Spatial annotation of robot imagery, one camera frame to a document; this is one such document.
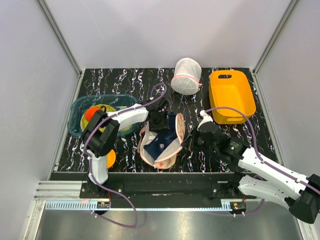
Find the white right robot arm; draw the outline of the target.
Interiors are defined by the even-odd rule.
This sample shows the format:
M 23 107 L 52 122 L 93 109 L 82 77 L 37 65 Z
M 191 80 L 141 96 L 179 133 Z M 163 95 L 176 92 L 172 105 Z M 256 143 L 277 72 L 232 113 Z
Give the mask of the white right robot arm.
M 294 172 L 261 155 L 242 139 L 228 137 L 212 122 L 193 128 L 181 145 L 189 151 L 208 152 L 261 177 L 258 180 L 236 172 L 227 185 L 230 197 L 258 197 L 286 208 L 307 224 L 316 221 L 320 213 L 319 175 Z

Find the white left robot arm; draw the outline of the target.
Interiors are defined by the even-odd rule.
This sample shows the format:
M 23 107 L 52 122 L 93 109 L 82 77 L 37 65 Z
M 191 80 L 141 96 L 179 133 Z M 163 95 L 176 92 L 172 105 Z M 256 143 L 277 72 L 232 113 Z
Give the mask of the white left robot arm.
M 97 110 L 81 135 L 83 151 L 88 155 L 89 178 L 93 182 L 90 192 L 97 198 L 108 193 L 108 170 L 106 156 L 113 149 L 118 132 L 137 123 L 147 122 L 149 130 L 154 133 L 169 129 L 168 100 L 160 97 L 136 103 L 131 107 L 104 112 Z

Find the navy blue bra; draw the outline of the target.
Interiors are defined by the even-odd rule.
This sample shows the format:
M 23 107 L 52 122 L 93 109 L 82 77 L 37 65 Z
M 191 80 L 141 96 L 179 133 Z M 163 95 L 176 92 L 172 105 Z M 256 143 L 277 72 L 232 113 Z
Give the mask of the navy blue bra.
M 168 130 L 159 131 L 157 136 L 146 144 L 144 150 L 156 160 L 164 150 L 177 138 L 176 133 L 176 114 L 171 112 L 168 114 Z

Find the floral mesh laundry bag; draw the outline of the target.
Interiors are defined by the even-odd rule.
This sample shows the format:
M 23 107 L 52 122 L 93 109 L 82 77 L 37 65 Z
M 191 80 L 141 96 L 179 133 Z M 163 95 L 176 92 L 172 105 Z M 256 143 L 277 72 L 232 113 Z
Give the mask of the floral mesh laundry bag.
M 168 114 L 168 129 L 155 132 L 150 127 L 150 121 L 140 130 L 140 140 L 137 152 L 148 165 L 166 170 L 171 168 L 178 153 L 182 150 L 186 126 L 182 113 Z

